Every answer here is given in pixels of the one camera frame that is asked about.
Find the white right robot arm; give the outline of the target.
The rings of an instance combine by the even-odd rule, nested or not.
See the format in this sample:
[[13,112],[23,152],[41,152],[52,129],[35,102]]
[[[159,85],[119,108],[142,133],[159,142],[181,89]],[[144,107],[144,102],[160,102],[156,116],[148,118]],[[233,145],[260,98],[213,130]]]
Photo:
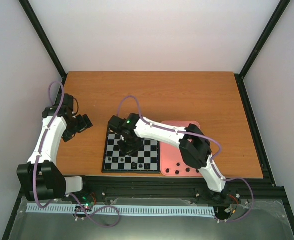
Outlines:
[[144,139],[168,144],[180,151],[183,162],[200,172],[210,191],[222,193],[226,178],[220,173],[211,150],[211,138],[203,135],[195,124],[171,126],[132,113],[122,119],[116,115],[108,122],[109,130],[120,136],[120,152],[131,156],[142,146]]

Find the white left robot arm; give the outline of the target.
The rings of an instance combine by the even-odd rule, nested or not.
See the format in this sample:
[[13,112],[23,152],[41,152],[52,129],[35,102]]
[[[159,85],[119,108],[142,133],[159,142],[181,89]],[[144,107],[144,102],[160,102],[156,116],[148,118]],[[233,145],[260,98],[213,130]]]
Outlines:
[[42,113],[42,129],[34,152],[16,171],[28,201],[61,199],[70,193],[82,202],[90,198],[91,188],[84,184],[83,177],[65,177],[56,165],[61,141],[68,142],[93,126],[86,114],[74,110],[75,104],[72,95],[59,94]]

